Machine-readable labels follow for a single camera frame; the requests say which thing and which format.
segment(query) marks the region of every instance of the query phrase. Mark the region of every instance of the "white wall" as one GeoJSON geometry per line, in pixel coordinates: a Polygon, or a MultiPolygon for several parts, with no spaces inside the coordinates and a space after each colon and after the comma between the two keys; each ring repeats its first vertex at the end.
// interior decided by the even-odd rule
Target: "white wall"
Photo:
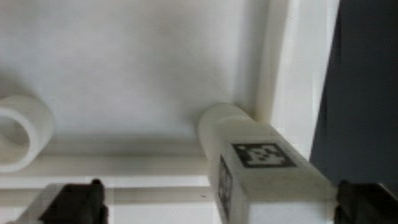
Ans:
{"type": "Polygon", "coordinates": [[[271,0],[255,118],[308,158],[339,0],[271,0]]]}
{"type": "Polygon", "coordinates": [[[28,94],[49,106],[47,153],[200,154],[204,109],[220,102],[253,104],[255,81],[239,71],[255,46],[243,43],[257,37],[243,31],[264,19],[246,18],[250,4],[0,1],[0,97],[28,94]]]}

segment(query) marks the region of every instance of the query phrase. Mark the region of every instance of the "black panel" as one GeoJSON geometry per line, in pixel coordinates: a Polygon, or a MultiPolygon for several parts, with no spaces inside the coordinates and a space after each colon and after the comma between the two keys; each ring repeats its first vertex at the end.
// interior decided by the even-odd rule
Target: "black panel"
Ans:
{"type": "Polygon", "coordinates": [[[398,181],[395,0],[340,0],[310,162],[333,183],[398,181]]]}

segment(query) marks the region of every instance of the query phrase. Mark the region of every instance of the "white ring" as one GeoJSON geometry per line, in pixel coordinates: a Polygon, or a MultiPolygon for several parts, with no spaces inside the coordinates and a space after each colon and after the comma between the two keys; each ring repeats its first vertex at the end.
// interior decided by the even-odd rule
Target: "white ring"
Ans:
{"type": "Polygon", "coordinates": [[[37,99],[12,96],[0,100],[0,116],[19,123],[28,136],[28,143],[17,145],[0,134],[0,172],[12,172],[29,164],[47,144],[53,115],[37,99]]]}

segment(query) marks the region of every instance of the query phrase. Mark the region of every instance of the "white shelf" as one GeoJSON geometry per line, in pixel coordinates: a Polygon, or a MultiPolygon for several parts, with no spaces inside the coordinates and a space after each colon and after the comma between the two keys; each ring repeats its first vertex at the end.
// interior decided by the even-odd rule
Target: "white shelf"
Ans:
{"type": "Polygon", "coordinates": [[[0,174],[0,189],[42,189],[51,183],[86,183],[92,178],[109,188],[205,187],[205,159],[40,156],[21,171],[0,174]]]}

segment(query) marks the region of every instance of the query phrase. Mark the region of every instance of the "white object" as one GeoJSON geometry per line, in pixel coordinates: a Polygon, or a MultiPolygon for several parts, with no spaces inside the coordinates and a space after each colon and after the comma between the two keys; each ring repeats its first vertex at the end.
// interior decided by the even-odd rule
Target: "white object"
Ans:
{"type": "Polygon", "coordinates": [[[269,125],[228,104],[198,121],[223,224],[332,223],[335,189],[269,125]]]}
{"type": "Polygon", "coordinates": [[[0,117],[12,119],[26,132],[28,142],[19,145],[0,133],[0,172],[19,170],[35,159],[53,135],[53,115],[42,102],[26,96],[0,100],[0,117]]]}

